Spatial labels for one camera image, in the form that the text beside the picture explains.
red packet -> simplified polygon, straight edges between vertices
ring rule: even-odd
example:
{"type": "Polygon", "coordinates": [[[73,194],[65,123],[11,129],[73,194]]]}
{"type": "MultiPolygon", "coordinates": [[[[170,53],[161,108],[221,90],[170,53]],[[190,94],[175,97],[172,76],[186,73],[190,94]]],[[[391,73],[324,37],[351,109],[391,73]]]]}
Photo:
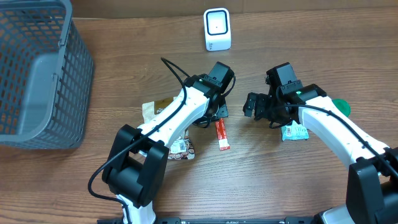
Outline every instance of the red packet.
{"type": "Polygon", "coordinates": [[[220,151],[231,149],[231,146],[228,144],[228,140],[226,138],[225,124],[223,118],[220,118],[220,120],[216,121],[216,131],[218,136],[218,144],[220,145],[220,151]]]}

barcode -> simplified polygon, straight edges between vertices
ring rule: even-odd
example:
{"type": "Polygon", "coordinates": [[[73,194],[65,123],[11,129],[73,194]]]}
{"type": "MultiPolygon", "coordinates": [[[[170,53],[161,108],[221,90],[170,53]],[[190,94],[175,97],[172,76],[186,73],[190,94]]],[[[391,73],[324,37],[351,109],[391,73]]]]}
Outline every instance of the barcode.
{"type": "Polygon", "coordinates": [[[292,128],[291,127],[286,127],[286,136],[292,137],[292,128]]]}

wooden table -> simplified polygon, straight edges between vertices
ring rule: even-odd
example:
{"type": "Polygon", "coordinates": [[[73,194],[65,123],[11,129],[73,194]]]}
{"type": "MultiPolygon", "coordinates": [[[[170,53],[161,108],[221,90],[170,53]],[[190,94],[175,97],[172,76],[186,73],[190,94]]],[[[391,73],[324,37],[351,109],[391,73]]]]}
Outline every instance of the wooden table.
{"type": "MultiPolygon", "coordinates": [[[[304,84],[348,101],[350,118],[370,135],[398,146],[398,8],[234,14],[232,49],[222,52],[205,50],[202,16],[75,23],[96,63],[85,141],[64,151],[2,148],[0,223],[121,216],[120,205],[89,195],[87,181],[118,129],[143,122],[143,103],[181,89],[160,57],[189,74],[220,61],[237,80],[225,120],[232,149],[219,151],[214,126],[190,128],[196,158],[167,164],[158,216],[283,218],[345,202],[347,171],[316,135],[281,142],[267,121],[243,116],[247,94],[267,93],[266,71],[284,62],[304,84]]],[[[94,189],[111,195],[100,179],[94,189]]]]}

gray basket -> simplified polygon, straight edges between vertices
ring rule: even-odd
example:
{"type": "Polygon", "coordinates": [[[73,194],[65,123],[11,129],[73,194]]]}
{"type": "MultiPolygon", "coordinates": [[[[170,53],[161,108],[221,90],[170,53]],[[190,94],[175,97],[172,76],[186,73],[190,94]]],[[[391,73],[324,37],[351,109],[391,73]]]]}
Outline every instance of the gray basket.
{"type": "Polygon", "coordinates": [[[0,144],[78,147],[93,74],[69,1],[0,1],[0,144]]]}

green round object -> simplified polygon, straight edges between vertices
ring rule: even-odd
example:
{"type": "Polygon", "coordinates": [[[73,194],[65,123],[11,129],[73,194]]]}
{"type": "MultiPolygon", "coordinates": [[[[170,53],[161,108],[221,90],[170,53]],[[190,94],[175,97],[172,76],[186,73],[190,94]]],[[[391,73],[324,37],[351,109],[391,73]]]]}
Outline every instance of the green round object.
{"type": "Polygon", "coordinates": [[[351,107],[347,103],[347,101],[342,99],[334,99],[332,100],[333,104],[337,107],[340,112],[342,112],[346,117],[351,114],[351,107]]]}

